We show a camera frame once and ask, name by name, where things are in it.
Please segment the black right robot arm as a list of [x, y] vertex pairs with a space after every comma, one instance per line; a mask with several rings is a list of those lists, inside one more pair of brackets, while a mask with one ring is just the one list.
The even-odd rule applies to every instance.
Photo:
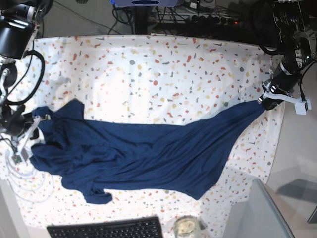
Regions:
[[[33, 121], [31, 116], [23, 114], [25, 103], [39, 88], [45, 72], [44, 57], [33, 49], [33, 41], [52, 4], [51, 0], [0, 2], [0, 131], [9, 136], [20, 136]], [[8, 97], [18, 84], [15, 64], [26, 56], [41, 61], [40, 76], [25, 99], [13, 102]]]

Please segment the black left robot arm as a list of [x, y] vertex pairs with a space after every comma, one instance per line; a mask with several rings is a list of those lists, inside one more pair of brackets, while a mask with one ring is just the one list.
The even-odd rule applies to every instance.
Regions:
[[[256, 17], [270, 8], [279, 36], [274, 50], [267, 48], [255, 26]], [[317, 61], [317, 2], [315, 0], [259, 0], [249, 8], [249, 24], [261, 50], [282, 59], [270, 79], [262, 83], [258, 103], [270, 111], [292, 100], [295, 86], [302, 87], [304, 75]]]

